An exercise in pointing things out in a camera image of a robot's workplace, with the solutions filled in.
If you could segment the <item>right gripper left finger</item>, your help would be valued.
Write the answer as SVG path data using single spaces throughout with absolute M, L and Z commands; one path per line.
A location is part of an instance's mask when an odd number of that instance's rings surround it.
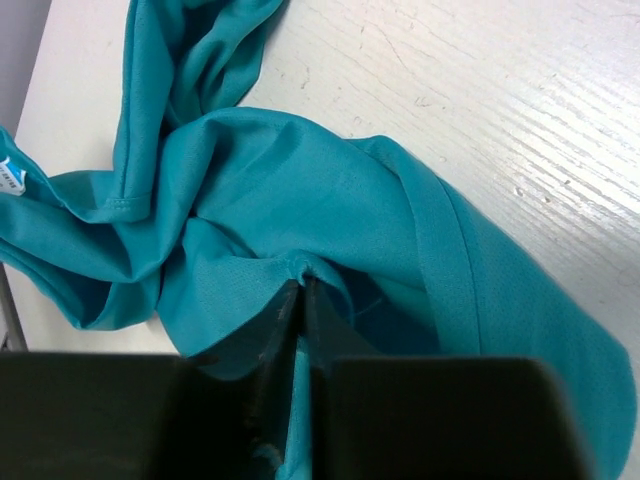
M 300 289 L 285 283 L 189 357 L 5 353 L 5 479 L 272 479 L 283 464 Z

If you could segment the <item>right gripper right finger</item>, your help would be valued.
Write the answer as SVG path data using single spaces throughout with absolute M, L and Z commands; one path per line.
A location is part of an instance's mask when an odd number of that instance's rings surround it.
M 515 357 L 390 356 L 310 280 L 316 479 L 590 479 L 592 462 L 556 378 Z

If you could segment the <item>teal t-shirt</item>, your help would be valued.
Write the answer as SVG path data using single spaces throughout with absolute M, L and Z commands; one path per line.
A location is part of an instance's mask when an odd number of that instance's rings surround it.
M 624 347 L 509 236 L 393 140 L 245 108 L 276 1 L 134 1 L 107 171 L 49 177 L 12 137 L 1 258 L 79 329 L 158 315 L 196 354 L 289 280 L 328 283 L 381 347 L 531 356 L 563 379 L 596 475 L 636 423 Z

